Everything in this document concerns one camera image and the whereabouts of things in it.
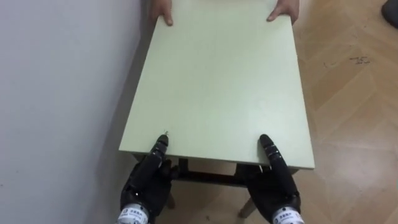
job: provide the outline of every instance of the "table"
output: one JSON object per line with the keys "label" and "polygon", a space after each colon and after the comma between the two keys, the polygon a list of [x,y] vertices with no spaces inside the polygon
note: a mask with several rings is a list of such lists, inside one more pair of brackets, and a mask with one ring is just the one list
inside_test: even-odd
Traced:
{"label": "table", "polygon": [[119,150],[267,164],[268,134],[289,167],[315,167],[290,18],[275,1],[173,0],[159,18]]}

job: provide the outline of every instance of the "white label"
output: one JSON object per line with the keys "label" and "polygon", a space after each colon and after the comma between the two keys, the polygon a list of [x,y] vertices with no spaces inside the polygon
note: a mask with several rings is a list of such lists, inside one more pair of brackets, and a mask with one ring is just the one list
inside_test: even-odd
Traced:
{"label": "white label", "polygon": [[148,217],[138,208],[125,208],[118,218],[118,223],[147,224]]}
{"label": "white label", "polygon": [[297,222],[304,223],[301,215],[293,210],[283,211],[274,218],[274,224],[291,224]]}

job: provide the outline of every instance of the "table leg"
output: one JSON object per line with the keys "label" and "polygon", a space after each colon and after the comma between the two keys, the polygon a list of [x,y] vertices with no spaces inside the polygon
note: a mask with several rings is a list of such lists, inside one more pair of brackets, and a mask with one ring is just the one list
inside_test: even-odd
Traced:
{"label": "table leg", "polygon": [[169,198],[167,199],[166,206],[169,209],[175,209],[175,200],[171,193],[169,194]]}
{"label": "table leg", "polygon": [[243,208],[241,209],[241,211],[238,214],[239,218],[247,218],[250,216],[250,214],[252,214],[252,212],[255,211],[256,206],[253,202],[253,200],[251,200],[251,198],[249,198],[249,200],[246,202],[246,204],[244,204]]}

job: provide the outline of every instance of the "white wall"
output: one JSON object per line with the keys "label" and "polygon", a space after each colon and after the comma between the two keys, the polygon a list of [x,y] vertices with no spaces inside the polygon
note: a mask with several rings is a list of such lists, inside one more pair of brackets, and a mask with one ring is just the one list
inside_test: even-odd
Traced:
{"label": "white wall", "polygon": [[140,5],[0,1],[0,223],[114,222]]}

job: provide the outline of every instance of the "robotic fingertip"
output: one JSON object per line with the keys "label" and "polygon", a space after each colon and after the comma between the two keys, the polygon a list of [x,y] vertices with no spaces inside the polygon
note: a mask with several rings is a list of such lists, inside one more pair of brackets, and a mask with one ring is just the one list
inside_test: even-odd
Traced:
{"label": "robotic fingertip", "polygon": [[165,134],[162,134],[158,139],[158,142],[161,142],[162,144],[169,146],[169,137],[167,137],[167,132]]}

